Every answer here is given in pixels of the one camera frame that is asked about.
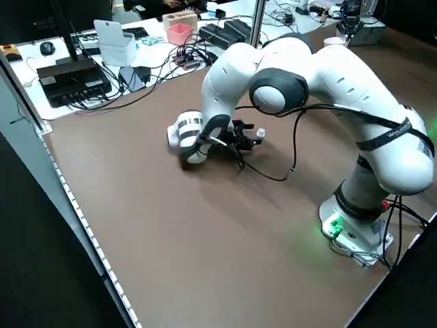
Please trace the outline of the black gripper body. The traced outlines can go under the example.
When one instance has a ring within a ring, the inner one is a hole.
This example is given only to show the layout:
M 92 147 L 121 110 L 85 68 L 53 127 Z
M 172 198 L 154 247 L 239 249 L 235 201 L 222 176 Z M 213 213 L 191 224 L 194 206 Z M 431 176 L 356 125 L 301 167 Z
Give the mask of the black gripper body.
M 225 143 L 233 145 L 237 150 L 249 150 L 249 139 L 244 134 L 245 123 L 232 120 L 225 133 Z
M 342 17 L 359 17 L 361 14 L 361 0 L 344 0 L 340 5 Z

